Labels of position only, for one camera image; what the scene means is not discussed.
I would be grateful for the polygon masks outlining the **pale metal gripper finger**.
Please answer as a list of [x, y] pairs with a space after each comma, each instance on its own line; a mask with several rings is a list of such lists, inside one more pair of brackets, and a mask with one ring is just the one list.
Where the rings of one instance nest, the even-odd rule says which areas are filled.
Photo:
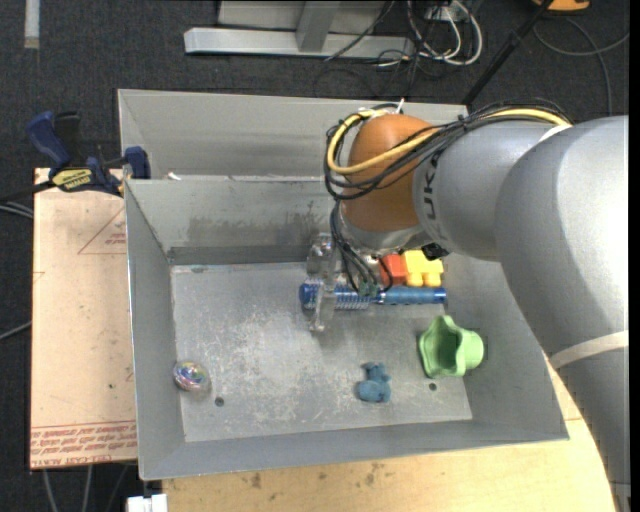
[[311, 312], [309, 329], [314, 333], [322, 333], [332, 322], [336, 308], [336, 296], [333, 290], [319, 288], [309, 300], [307, 309]]
[[312, 241], [306, 259], [310, 279], [330, 279], [334, 275], [334, 239], [330, 233], [320, 233]]

